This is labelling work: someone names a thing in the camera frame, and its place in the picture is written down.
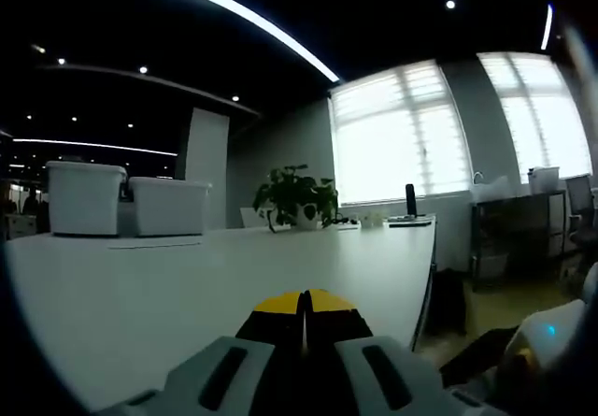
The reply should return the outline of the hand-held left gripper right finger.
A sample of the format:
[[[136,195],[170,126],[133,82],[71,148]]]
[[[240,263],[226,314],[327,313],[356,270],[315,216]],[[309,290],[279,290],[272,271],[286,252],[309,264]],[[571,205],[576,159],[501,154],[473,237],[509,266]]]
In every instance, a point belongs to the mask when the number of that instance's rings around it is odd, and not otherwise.
[[[306,384],[319,415],[502,415],[455,388],[389,336],[375,336],[348,300],[306,291]]]

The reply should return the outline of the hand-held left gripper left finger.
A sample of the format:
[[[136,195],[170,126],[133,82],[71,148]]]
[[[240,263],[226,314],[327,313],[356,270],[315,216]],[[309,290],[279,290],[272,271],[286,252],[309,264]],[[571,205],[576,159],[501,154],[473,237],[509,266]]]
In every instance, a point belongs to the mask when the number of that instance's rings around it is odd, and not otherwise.
[[[254,308],[236,335],[221,336],[150,389],[99,415],[266,415],[285,406],[303,342],[305,295],[288,292]]]

